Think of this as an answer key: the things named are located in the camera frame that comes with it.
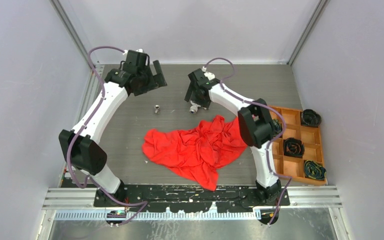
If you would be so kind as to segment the white faucet with chrome head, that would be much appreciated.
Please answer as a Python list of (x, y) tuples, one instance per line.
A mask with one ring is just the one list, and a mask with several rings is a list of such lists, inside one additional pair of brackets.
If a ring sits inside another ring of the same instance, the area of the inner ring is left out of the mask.
[(201, 108), (201, 106), (199, 104), (195, 104), (192, 102), (191, 106), (189, 108), (189, 113), (190, 114), (196, 114), (200, 108)]

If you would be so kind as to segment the silver metal pipe fitting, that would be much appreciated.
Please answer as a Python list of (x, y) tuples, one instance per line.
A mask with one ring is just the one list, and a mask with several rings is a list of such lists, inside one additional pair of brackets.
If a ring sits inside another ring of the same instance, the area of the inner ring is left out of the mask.
[(156, 105), (154, 106), (154, 113), (155, 113), (155, 114), (159, 114), (159, 113), (160, 113), (160, 110), (161, 110), (160, 105), (156, 104)]

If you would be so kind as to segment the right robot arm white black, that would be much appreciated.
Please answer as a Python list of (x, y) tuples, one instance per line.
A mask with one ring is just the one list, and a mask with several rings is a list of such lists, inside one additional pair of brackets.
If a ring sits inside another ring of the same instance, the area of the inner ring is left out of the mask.
[(273, 122), (267, 103), (237, 94), (211, 72), (202, 69), (188, 74), (189, 86), (185, 101), (194, 107), (207, 109), (217, 103), (237, 116), (239, 133), (250, 147), (256, 168), (256, 195), (263, 205), (271, 205), (282, 191), (275, 171), (272, 142), (275, 137)]

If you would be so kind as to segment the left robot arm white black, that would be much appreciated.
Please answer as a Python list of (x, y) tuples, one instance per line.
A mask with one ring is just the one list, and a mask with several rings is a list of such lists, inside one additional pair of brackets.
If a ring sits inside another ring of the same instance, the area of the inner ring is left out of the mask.
[(59, 136), (61, 150), (69, 170), (77, 169), (89, 176), (106, 191), (106, 200), (121, 206), (126, 200), (124, 183), (107, 165), (107, 154), (100, 147), (102, 134), (119, 106), (130, 96), (139, 96), (165, 87), (160, 62), (150, 61), (143, 50), (123, 50), (125, 60), (113, 68), (105, 78), (99, 78), (100, 95), (81, 120)]

